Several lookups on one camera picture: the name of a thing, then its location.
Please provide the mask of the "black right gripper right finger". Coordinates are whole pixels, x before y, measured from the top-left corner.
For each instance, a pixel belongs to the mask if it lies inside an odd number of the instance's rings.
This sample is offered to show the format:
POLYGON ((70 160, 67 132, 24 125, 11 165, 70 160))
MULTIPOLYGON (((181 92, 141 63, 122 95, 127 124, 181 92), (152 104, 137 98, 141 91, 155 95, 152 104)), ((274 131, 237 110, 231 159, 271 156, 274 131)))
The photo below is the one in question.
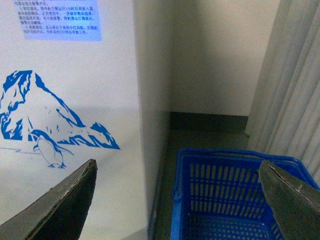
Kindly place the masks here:
POLYGON ((268 160, 259 180, 273 217, 286 240, 320 238, 320 191, 268 160))

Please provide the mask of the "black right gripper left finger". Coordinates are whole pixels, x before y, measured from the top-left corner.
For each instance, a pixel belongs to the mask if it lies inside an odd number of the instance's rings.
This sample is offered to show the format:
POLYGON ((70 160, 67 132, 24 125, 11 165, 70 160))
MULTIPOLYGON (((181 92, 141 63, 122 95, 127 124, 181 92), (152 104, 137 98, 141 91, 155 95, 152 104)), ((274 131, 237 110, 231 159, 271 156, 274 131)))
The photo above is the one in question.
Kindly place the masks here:
POLYGON ((0 226, 2 240, 78 240, 92 204, 97 162, 90 159, 0 226))

